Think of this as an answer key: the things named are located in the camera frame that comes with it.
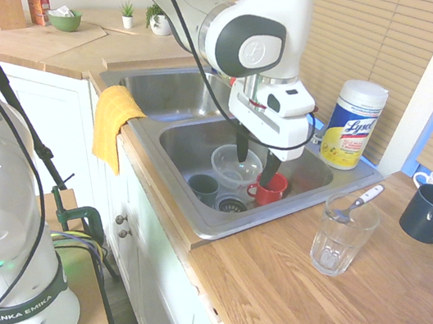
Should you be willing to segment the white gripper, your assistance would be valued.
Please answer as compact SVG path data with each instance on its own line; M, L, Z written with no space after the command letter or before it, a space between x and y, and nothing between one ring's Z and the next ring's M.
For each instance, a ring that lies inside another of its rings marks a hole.
M248 156L248 131L269 147L259 181L259 185L266 188L281 162L292 161L303 154L310 128L308 120L305 115L280 117L271 109L256 112L249 105L243 84L233 84L228 103L231 114L245 127L240 127L236 133L238 161L243 163Z

